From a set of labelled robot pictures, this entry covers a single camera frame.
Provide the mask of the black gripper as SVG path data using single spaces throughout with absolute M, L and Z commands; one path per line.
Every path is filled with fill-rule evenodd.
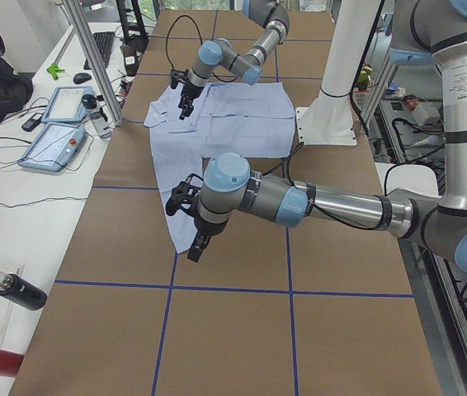
M 197 234 L 187 253 L 187 258 L 193 262 L 198 262 L 201 253 L 207 248 L 211 238 L 224 231 L 226 222 L 216 224 L 202 218 L 195 218 L 194 225 L 196 226 Z
M 192 82 L 185 82 L 181 92 L 181 101 L 178 107 L 181 109 L 179 120 L 185 120 L 186 116 L 190 116 L 193 112 L 192 102 L 198 98 L 203 91 L 202 86 L 197 86 Z

